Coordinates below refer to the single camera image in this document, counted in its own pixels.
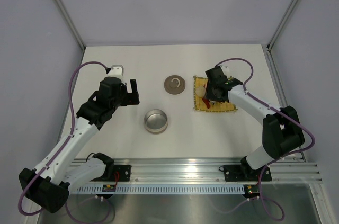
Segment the aluminium frame post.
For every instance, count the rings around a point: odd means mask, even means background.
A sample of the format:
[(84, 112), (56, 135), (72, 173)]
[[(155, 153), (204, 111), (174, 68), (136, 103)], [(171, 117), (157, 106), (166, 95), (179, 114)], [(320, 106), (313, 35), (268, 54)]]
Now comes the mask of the aluminium frame post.
[(293, 14), (294, 10), (296, 9), (297, 5), (299, 4), (299, 2), (300, 2), (300, 0), (291, 0), (289, 2), (289, 5), (288, 5), (287, 9), (285, 10), (276, 30), (274, 31), (273, 36), (271, 37), (270, 41), (267, 44), (267, 50), (269, 52), (272, 51), (275, 43), (277, 42), (278, 38), (282, 34), (287, 22), (291, 18), (292, 14)]
[(79, 31), (77, 30), (77, 27), (75, 26), (72, 18), (70, 17), (66, 6), (64, 5), (63, 0), (53, 0), (56, 8), (58, 9), (61, 17), (63, 18), (64, 22), (66, 23), (68, 29), (70, 30), (74, 40), (76, 41), (77, 45), (79, 46), (82, 54), (84, 54), (86, 49), (86, 44), (84, 43)]

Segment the taupe round lunch box lid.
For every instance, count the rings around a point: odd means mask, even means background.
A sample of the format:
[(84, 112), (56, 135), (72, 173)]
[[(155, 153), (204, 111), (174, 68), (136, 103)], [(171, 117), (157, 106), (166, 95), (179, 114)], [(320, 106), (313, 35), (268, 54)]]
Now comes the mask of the taupe round lunch box lid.
[(183, 77), (179, 75), (168, 76), (164, 81), (164, 89), (167, 93), (178, 95), (184, 92), (186, 83)]

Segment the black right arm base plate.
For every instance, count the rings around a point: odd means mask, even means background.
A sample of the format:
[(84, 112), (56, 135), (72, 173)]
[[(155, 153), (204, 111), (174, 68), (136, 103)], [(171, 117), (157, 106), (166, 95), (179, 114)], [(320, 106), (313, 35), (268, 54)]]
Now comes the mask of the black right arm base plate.
[(261, 169), (245, 170), (240, 164), (220, 166), (226, 182), (258, 182)]

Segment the round steel lunch box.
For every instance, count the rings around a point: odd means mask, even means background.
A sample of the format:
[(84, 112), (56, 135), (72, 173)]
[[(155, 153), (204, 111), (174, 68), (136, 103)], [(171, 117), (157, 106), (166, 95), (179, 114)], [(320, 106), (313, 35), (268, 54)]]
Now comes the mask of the round steel lunch box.
[(144, 127), (152, 134), (160, 134), (167, 129), (168, 117), (166, 113), (160, 109), (148, 111), (144, 116)]

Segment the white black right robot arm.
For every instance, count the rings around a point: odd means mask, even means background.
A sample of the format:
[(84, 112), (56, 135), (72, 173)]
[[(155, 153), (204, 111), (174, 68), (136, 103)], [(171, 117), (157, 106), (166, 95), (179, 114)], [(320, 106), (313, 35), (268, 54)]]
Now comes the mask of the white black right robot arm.
[(262, 126), (262, 143), (237, 165), (224, 165), (226, 181), (255, 181), (264, 165), (280, 159), (304, 144), (297, 111), (291, 107), (274, 107), (251, 95), (236, 78), (227, 78), (223, 66), (206, 71), (205, 98), (219, 103), (232, 103), (246, 111)]

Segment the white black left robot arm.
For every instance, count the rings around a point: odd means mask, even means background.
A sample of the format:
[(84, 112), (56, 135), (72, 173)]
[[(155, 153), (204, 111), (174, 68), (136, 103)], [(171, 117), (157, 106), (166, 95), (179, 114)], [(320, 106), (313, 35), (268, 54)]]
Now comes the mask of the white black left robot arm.
[(131, 92), (119, 77), (106, 77), (100, 82), (88, 101), (72, 114), (70, 133), (33, 169), (24, 168), (19, 174), (23, 189), (22, 197), (27, 197), (50, 213), (59, 211), (71, 192), (89, 181), (107, 181), (115, 177), (114, 160), (96, 153), (86, 163), (68, 172), (68, 167), (109, 121), (117, 108), (138, 105), (137, 81), (130, 80)]

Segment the left aluminium frame post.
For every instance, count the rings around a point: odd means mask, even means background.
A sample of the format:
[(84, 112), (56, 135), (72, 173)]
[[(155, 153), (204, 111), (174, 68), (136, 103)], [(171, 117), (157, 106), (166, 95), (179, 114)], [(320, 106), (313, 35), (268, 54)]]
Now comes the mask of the left aluminium frame post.
[(53, 0), (56, 8), (58, 9), (61, 17), (63, 18), (64, 22), (66, 23), (68, 29), (70, 30), (74, 40), (76, 41), (77, 45), (79, 46), (82, 54), (84, 54), (86, 49), (86, 44), (84, 43), (79, 31), (77, 30), (77, 27), (75, 26), (72, 18), (70, 17), (66, 6), (64, 5), (63, 0)]

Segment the right aluminium frame post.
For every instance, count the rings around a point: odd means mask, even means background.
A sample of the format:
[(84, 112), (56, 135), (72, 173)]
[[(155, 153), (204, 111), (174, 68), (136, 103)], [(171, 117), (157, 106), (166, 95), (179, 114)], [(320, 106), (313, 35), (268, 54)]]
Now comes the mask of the right aluminium frame post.
[(300, 2), (300, 0), (291, 0), (289, 2), (289, 5), (288, 5), (287, 9), (285, 10), (276, 30), (274, 31), (273, 36), (271, 37), (270, 41), (267, 44), (267, 50), (269, 52), (272, 51), (275, 43), (277, 42), (278, 38), (282, 34), (287, 22), (291, 18), (292, 14), (293, 14), (294, 10), (296, 9), (297, 5), (299, 4), (299, 2)]

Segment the woven bamboo tray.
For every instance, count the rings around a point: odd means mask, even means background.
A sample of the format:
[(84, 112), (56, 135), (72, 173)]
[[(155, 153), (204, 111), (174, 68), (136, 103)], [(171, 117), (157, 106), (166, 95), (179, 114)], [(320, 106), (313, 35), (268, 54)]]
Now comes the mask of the woven bamboo tray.
[(210, 102), (210, 109), (207, 109), (206, 105), (202, 101), (202, 97), (198, 97), (195, 93), (196, 88), (203, 86), (204, 84), (207, 84), (207, 78), (199, 77), (194, 75), (193, 76), (193, 109), (195, 111), (200, 112), (208, 112), (208, 113), (226, 113), (226, 112), (236, 112), (237, 108), (236, 105), (232, 103), (220, 103), (216, 102), (213, 104)]

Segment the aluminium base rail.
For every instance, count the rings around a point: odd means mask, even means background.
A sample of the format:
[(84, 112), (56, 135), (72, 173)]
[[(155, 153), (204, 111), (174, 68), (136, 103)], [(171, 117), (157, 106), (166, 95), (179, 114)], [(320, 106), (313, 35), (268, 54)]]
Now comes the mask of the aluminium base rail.
[[(239, 158), (117, 158), (118, 165), (130, 165), (130, 183), (136, 184), (216, 184), (224, 183), (219, 167), (239, 164)], [(287, 157), (269, 167), (271, 183), (321, 184), (322, 176), (314, 162), (299, 155)]]

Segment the white steamed bun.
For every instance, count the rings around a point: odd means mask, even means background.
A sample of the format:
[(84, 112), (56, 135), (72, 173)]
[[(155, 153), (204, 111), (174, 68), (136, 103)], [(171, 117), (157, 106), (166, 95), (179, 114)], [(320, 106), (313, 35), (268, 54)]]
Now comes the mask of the white steamed bun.
[(198, 97), (204, 97), (206, 93), (206, 89), (203, 86), (198, 87), (196, 88), (195, 93)]

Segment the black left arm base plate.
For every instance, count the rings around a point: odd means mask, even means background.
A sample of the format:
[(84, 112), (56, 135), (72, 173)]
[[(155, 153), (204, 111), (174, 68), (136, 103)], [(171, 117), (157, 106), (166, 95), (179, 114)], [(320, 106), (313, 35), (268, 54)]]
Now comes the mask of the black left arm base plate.
[(131, 176), (131, 165), (114, 165), (113, 178), (118, 182), (129, 182)]

